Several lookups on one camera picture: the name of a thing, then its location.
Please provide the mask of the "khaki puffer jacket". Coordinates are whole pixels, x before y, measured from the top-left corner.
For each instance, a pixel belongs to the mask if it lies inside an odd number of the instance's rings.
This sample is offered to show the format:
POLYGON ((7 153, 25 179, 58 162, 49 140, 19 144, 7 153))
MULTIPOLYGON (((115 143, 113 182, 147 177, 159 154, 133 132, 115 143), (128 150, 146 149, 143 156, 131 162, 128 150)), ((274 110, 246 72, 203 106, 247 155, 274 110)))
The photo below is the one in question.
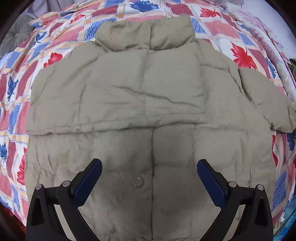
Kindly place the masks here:
POLYGON ((34 80, 25 187, 32 197, 97 158, 81 213, 100 240, 198 240, 218 208, 197 162, 274 201, 272 130, 294 128, 295 104, 196 39, 189 16, 104 22, 34 80))

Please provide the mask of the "pink floral folded blanket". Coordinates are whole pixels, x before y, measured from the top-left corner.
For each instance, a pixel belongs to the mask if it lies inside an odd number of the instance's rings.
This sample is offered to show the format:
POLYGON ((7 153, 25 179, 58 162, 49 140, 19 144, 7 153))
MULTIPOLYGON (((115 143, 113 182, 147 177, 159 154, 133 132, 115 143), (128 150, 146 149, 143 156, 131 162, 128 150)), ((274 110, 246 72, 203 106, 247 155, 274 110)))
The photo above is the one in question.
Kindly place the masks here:
POLYGON ((278 75, 281 78, 283 87, 292 101, 295 101, 295 78, 288 66, 288 58, 283 52, 281 43, 275 34, 258 17, 241 7, 232 3, 225 3, 223 8, 239 23, 243 24, 247 30, 264 47, 271 63, 275 66, 278 75))

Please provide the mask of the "olive green crumpled garment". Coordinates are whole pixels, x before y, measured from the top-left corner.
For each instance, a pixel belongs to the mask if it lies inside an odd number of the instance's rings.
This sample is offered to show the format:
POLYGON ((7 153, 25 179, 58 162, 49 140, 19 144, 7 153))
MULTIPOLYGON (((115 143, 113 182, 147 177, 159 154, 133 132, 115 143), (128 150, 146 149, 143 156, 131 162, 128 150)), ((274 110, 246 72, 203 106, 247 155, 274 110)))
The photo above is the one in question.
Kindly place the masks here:
POLYGON ((290 58, 288 66, 289 66, 289 68, 291 70, 291 73, 292 73, 293 77, 296 79, 296 59, 290 58))

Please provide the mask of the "leaf patterned patchwork quilt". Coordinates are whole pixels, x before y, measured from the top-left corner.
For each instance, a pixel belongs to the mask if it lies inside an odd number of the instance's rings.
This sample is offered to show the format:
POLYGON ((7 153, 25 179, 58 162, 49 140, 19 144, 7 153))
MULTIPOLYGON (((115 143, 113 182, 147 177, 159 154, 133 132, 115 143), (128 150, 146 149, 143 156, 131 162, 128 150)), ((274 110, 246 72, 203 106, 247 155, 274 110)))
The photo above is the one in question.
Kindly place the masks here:
POLYGON ((94 40, 105 21, 144 21, 189 15, 197 38, 209 42, 240 67, 258 70, 287 95, 264 47, 247 28, 213 1, 86 1, 32 20, 27 40, 1 58, 1 204, 25 225, 28 198, 26 118, 37 73, 74 47, 94 40))

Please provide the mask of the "round green pleated cushion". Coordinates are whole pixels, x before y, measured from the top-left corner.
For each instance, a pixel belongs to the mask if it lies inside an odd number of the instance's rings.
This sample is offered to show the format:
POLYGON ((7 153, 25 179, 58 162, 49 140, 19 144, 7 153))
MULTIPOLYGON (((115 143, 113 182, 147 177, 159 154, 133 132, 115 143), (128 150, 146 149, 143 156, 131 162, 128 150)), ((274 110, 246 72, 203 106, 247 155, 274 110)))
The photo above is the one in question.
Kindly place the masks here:
POLYGON ((34 27, 29 25, 31 20, 33 18, 27 14, 21 14, 16 19, 1 43, 1 58, 28 39, 34 30, 34 27))

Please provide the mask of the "grey curtain left panel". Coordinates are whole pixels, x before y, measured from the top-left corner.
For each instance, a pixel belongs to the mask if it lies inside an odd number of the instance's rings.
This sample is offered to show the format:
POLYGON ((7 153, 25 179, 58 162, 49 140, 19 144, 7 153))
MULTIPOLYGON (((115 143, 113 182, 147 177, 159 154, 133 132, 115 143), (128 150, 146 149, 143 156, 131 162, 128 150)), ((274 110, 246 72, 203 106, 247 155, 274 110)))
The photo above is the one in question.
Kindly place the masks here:
POLYGON ((27 7, 25 13, 31 18, 37 19, 52 11, 62 11, 74 3, 74 0, 35 0, 27 7))

